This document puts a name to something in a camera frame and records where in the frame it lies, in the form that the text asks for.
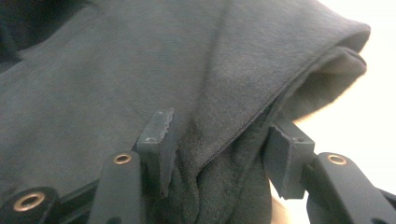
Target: white surface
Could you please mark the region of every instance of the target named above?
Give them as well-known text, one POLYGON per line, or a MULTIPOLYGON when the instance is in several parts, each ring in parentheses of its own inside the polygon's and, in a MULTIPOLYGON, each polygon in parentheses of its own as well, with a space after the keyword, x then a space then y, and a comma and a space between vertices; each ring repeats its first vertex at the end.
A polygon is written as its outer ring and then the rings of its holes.
MULTIPOLYGON (((316 142, 316 153, 349 157, 376 187, 396 194, 396 1, 321 2, 371 25, 370 40, 361 52, 368 70, 333 104, 296 123, 316 142)), ((309 223, 305 201, 280 202, 289 213, 275 204, 273 223, 309 223)))

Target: black fabric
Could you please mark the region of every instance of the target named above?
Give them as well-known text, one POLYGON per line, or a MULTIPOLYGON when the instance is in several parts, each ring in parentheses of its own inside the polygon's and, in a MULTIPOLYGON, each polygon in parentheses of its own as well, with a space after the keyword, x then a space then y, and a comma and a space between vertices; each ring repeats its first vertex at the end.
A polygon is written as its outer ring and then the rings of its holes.
POLYGON ((269 223, 257 178, 269 125, 282 107, 299 117, 361 75, 369 33, 315 0, 93 0, 4 66, 1 201, 90 183, 155 111, 173 107, 176 168, 155 218, 269 223), (262 213, 244 213, 248 204, 262 213))

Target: folded cloth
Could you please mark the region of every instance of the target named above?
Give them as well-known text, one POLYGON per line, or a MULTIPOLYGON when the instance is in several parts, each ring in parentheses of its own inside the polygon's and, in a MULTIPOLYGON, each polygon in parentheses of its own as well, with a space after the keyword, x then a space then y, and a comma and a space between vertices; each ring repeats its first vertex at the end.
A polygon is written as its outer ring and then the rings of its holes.
POLYGON ((0 201, 90 183, 173 107, 176 167, 150 222, 270 223, 269 125, 364 73, 369 33, 315 0, 91 0, 0 74, 0 201))

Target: cloth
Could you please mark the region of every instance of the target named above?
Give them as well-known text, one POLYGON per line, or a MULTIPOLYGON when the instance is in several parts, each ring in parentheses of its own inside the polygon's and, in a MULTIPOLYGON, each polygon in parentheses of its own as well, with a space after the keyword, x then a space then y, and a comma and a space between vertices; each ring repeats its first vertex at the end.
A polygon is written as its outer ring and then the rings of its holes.
POLYGON ((90 183, 155 111, 173 107, 176 167, 151 221, 269 223, 259 153, 272 120, 329 103, 365 71, 358 52, 370 28, 315 0, 77 8, 50 37, 16 52, 19 62, 2 65, 2 201, 32 187, 65 195, 90 183))

